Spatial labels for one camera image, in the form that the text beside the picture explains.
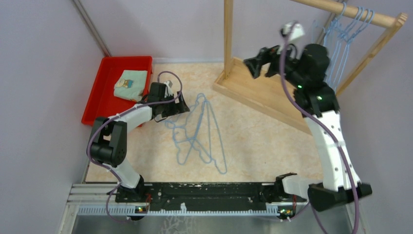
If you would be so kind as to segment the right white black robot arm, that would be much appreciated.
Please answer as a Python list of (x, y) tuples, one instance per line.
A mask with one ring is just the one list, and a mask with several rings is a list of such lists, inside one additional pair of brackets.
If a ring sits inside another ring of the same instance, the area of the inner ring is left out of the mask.
[(262, 66), (268, 64), (268, 78), (280, 75), (283, 85), (294, 86), (293, 93), (286, 96), (310, 129), (322, 164), (321, 182), (285, 174), (274, 188), (275, 197), (287, 201), (292, 195), (299, 195), (318, 212), (357, 204), (372, 194), (372, 188), (361, 182), (351, 164), (341, 131), (338, 99), (324, 81), (330, 65), (328, 51), (321, 45), (309, 44), (300, 58), (294, 58), (293, 50), (294, 45), (289, 45), (286, 52), (281, 52), (280, 46), (264, 47), (255, 57), (243, 61), (254, 79), (260, 76)]

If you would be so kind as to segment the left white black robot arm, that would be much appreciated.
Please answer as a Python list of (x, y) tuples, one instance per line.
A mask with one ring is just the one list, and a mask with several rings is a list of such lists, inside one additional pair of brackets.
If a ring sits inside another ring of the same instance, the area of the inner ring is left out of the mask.
[(182, 90), (173, 93), (170, 82), (154, 82), (149, 93), (131, 108), (110, 117), (97, 117), (90, 134), (86, 153), (89, 160), (109, 170), (119, 181), (119, 188), (135, 202), (145, 198), (143, 177), (126, 158), (128, 133), (160, 116), (189, 112)]

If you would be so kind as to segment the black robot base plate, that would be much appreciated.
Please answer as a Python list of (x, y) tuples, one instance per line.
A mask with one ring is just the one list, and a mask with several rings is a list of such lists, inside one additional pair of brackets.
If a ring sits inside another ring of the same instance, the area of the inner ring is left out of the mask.
[(148, 182), (142, 195), (118, 189), (118, 203), (144, 203), (150, 211), (190, 212), (264, 211), (274, 202), (304, 202), (297, 195), (281, 193), (276, 185), (264, 182)]

